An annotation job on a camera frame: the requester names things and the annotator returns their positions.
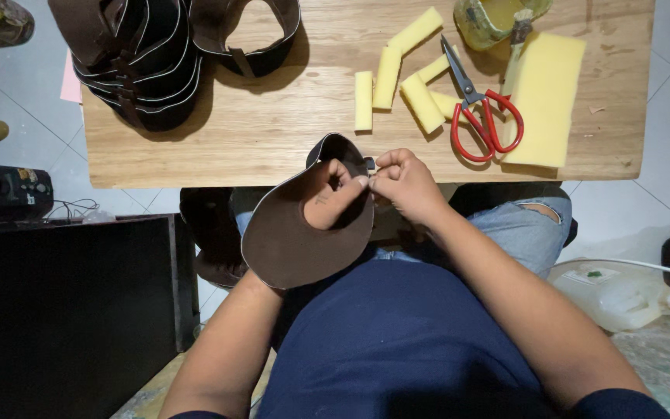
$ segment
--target knee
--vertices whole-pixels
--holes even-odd
[[[542,204],[521,204],[526,209],[536,211],[539,214],[550,217],[555,223],[560,224],[560,215],[558,215],[552,208]]]

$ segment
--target scissors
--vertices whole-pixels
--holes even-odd
[[[484,95],[482,93],[478,93],[475,90],[470,78],[467,77],[467,73],[465,72],[464,67],[461,66],[459,55],[454,52],[454,50],[451,48],[451,44],[446,40],[444,35],[441,35],[441,43],[444,47],[444,51],[446,52],[446,58],[449,60],[449,65],[451,66],[451,72],[454,74],[454,79],[456,80],[457,84],[459,84],[459,88],[461,88],[461,92],[465,96],[465,100],[463,100],[460,104],[456,104],[456,107],[454,108],[454,117],[451,120],[451,142],[453,143],[454,147],[459,150],[459,153],[464,158],[477,163],[486,162],[489,159],[492,159],[495,157],[496,151],[498,153],[508,153],[509,151],[516,148],[516,146],[519,145],[521,138],[523,137],[523,118],[521,118],[521,114],[519,113],[518,109],[516,109],[516,107],[506,97],[503,97],[490,89],[488,89]],[[516,132],[516,139],[508,147],[501,146],[500,142],[498,141],[498,134],[495,130],[495,121],[493,121],[493,114],[490,111],[490,101],[488,98],[497,101],[500,109],[506,107],[516,119],[516,126],[518,127],[518,131]],[[478,101],[482,102],[482,109],[485,110],[485,120],[488,123],[488,130],[485,130],[482,127],[482,124],[477,120],[477,118],[475,118],[469,109],[470,104]],[[464,116],[470,121],[470,124],[474,127],[475,131],[477,131],[480,138],[482,138],[482,141],[485,143],[485,145],[487,145],[488,153],[486,155],[480,157],[473,156],[472,154],[469,154],[463,147],[461,147],[461,143],[459,142],[459,134],[457,133],[457,125],[459,124],[460,117],[459,113],[464,114]]]

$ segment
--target hand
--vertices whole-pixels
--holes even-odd
[[[444,210],[451,209],[425,163],[406,148],[387,151],[377,159],[381,167],[371,176],[371,190],[392,205],[413,224],[432,227]]]
[[[313,170],[316,174],[309,198],[304,202],[304,218],[312,227],[327,230],[361,195],[368,185],[368,178],[351,178],[348,169],[338,159],[319,162]]]

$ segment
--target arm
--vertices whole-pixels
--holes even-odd
[[[406,149],[377,159],[369,183],[411,222],[425,225],[461,277],[516,344],[547,393],[572,407],[602,388],[648,390],[609,338],[578,307],[511,258],[443,199]]]
[[[282,301],[247,271],[188,351],[159,417],[191,410],[246,417]]]
[[[361,194],[366,177],[351,176],[339,161],[318,163],[304,202],[304,218],[327,230]],[[335,189],[330,186],[335,180]],[[175,376],[159,417],[201,410],[247,417],[252,391],[265,365],[283,291],[274,290],[252,270],[221,303]]]

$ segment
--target navy blue t-shirt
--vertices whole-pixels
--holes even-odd
[[[395,260],[350,270],[286,334],[257,417],[315,416],[670,417],[624,389],[556,412],[516,345],[459,278]],[[220,416],[175,416],[212,417]]]

